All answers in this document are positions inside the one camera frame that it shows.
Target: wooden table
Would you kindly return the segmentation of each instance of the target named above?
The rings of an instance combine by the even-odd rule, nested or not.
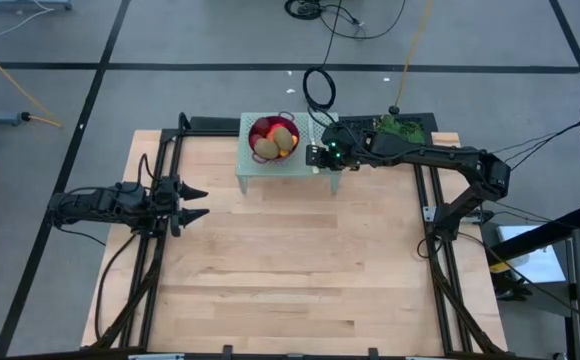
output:
[[[136,179],[141,154],[155,159],[159,134],[135,132],[124,180]],[[210,193],[185,206],[211,212],[167,239],[149,351],[217,353],[231,344],[235,353],[365,355],[377,347],[381,355],[442,355],[428,262],[415,251],[423,226],[411,165],[345,172],[334,196],[323,178],[252,179],[243,195],[236,138],[183,144],[182,179]],[[446,201],[467,187],[456,172],[440,174]],[[479,236],[476,226],[461,231]],[[102,269],[128,237],[126,226],[112,227]],[[138,243],[108,274],[102,331],[127,300]],[[483,248],[461,237],[454,247],[465,304],[505,349]],[[94,342],[95,300],[84,345]],[[142,310],[135,316],[136,344]]]

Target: black metal frame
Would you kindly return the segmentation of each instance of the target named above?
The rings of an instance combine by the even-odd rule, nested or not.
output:
[[[431,140],[429,132],[436,131],[437,126],[434,121],[434,117],[430,119],[431,121],[426,121],[424,128],[428,132],[428,140]],[[152,183],[152,189],[156,186],[156,181],[162,175],[164,170],[164,162],[166,157],[166,151],[171,142],[174,142],[173,156],[170,164],[169,175],[174,176],[178,171],[178,164],[182,152],[182,144],[185,137],[188,136],[206,136],[206,137],[216,137],[216,136],[238,136],[238,119],[227,119],[227,118],[192,118],[192,124],[199,124],[209,126],[209,128],[195,128],[186,119],[183,114],[179,118],[179,128],[178,129],[164,129],[162,130],[159,149],[157,151],[157,159],[155,162],[154,175],[155,180]],[[502,352],[493,353],[488,345],[491,345],[487,337],[485,340],[483,337],[476,337],[474,340],[483,349],[485,348],[485,354],[473,353],[472,349],[472,336],[471,332],[475,333],[475,328],[478,329],[478,325],[474,319],[471,318],[469,312],[465,307],[463,307],[461,287],[459,284],[459,274],[457,271],[456,261],[454,258],[454,251],[452,248],[452,242],[449,239],[441,239],[442,246],[444,249],[444,255],[446,256],[446,272],[449,279],[446,279],[440,267],[440,262],[438,254],[435,251],[435,241],[438,239],[433,235],[434,228],[427,226],[424,221],[423,207],[428,206],[427,189],[424,180],[423,168],[420,165],[414,165],[414,175],[417,184],[417,192],[419,196],[419,204],[421,206],[421,219],[424,226],[424,232],[426,237],[426,247],[428,250],[430,263],[431,276],[433,278],[433,291],[435,297],[435,305],[439,321],[439,331],[442,340],[442,348],[445,357],[453,357],[457,359],[475,359],[475,360],[510,360],[510,359],[524,359],[512,355],[506,355]],[[439,178],[439,173],[437,169],[430,169],[430,177],[432,181],[432,191],[434,194],[435,203],[440,205],[443,203],[443,193],[441,188],[441,182]],[[137,251],[137,258],[134,266],[134,273],[130,286],[129,300],[126,306],[122,309],[117,319],[108,328],[108,330],[102,335],[101,339],[95,342],[92,346],[86,347],[80,351],[75,352],[65,352],[65,353],[55,353],[55,354],[40,354],[40,355],[29,355],[12,357],[12,359],[21,360],[41,360],[41,359],[121,359],[127,358],[129,354],[146,354],[150,330],[153,321],[154,307],[156,303],[156,293],[159,283],[159,275],[161,264],[163,260],[163,253],[165,250],[166,234],[167,234],[167,220],[158,222],[155,225],[155,236],[145,235],[141,238],[141,243],[139,244],[139,249]],[[155,239],[155,250],[150,264],[149,270],[145,275],[143,275],[143,269],[145,266],[147,251],[151,239]],[[457,312],[457,325],[459,329],[459,336],[461,339],[461,352],[457,352],[453,349],[452,338],[450,333],[450,324],[448,321],[448,313],[446,309],[445,296],[446,294],[454,294],[454,298],[448,298],[452,307]],[[136,307],[142,300],[143,296],[146,296],[144,316],[141,321],[141,330],[139,336],[139,344],[136,347],[129,347],[130,334],[132,332],[133,326],[133,314]],[[115,339],[120,336],[119,348],[111,348]],[[186,358],[192,359],[208,359],[208,360],[231,360],[243,359],[243,360],[256,360],[256,359],[271,359],[271,360],[281,360],[288,359],[289,355],[274,355],[274,354],[232,354],[232,346],[224,346],[223,353],[215,354],[199,354],[199,353],[185,353]],[[314,355],[302,355],[302,359],[306,360],[379,360],[379,359],[395,359],[401,360],[406,359],[402,356],[386,357],[379,356],[379,352],[375,348],[368,349],[368,356],[314,356]]]

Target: equipment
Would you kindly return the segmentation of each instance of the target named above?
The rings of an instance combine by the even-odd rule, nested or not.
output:
[[[209,212],[207,209],[179,208],[179,198],[194,200],[208,193],[180,182],[178,175],[163,176],[155,183],[150,194],[138,182],[117,183],[108,188],[82,188],[94,189],[90,194],[75,195],[75,190],[54,194],[48,214],[56,227],[85,220],[126,224],[133,233],[152,232],[159,221],[169,218],[170,232],[178,237],[180,226],[186,227]]]
[[[380,167],[407,163],[461,173],[468,180],[468,189],[452,203],[438,207],[429,222],[444,239],[455,240],[461,219],[484,201],[497,201],[508,194],[510,167],[485,150],[420,145],[372,129],[353,131],[338,122],[326,127],[321,141],[327,148],[307,145],[306,165],[356,171],[364,164]]]

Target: small white table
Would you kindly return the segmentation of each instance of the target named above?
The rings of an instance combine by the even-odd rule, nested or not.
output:
[[[248,191],[248,179],[251,177],[311,177],[329,176],[330,190],[332,194],[337,193],[339,187],[340,171],[330,171],[327,169],[316,169],[306,165],[306,145],[310,145],[314,140],[315,144],[321,144],[323,127],[314,123],[308,113],[292,113],[294,123],[299,130],[299,144],[294,152],[282,160],[273,160],[265,164],[260,164],[252,159],[252,149],[248,143],[250,128],[257,119],[265,116],[277,116],[278,113],[243,113],[241,114],[241,124],[239,126],[239,148],[237,151],[237,178],[242,193]],[[323,114],[314,114],[323,123],[330,120]],[[339,120],[336,113],[330,113],[335,121]]]

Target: white cable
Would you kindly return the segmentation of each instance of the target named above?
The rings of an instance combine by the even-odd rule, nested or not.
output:
[[[49,12],[51,12],[51,11],[54,11],[54,9],[47,8],[47,7],[43,6],[43,5],[41,5],[41,4],[39,3],[39,1],[38,1],[38,0],[32,0],[32,1],[34,1],[34,3],[35,3],[35,4],[37,4],[37,6],[39,6],[39,7],[40,7],[40,8],[41,8],[43,11],[40,11],[40,12],[38,12],[38,13],[36,13],[36,14],[34,14],[34,15],[30,16],[29,18],[27,18],[27,19],[23,20],[21,23],[19,23],[19,25],[15,26],[15,27],[13,27],[13,28],[10,28],[10,29],[8,29],[8,30],[5,30],[5,31],[2,31],[2,32],[0,32],[0,36],[3,36],[3,35],[5,35],[5,34],[7,34],[7,33],[9,33],[9,32],[12,32],[12,31],[15,31],[15,30],[17,30],[18,28],[22,27],[22,26],[23,26],[23,25],[25,25],[25,24],[26,24],[28,21],[30,21],[30,20],[32,20],[32,19],[34,19],[34,18],[36,18],[37,16],[41,16],[41,15],[43,15],[43,14],[47,14],[47,13],[49,13]]]

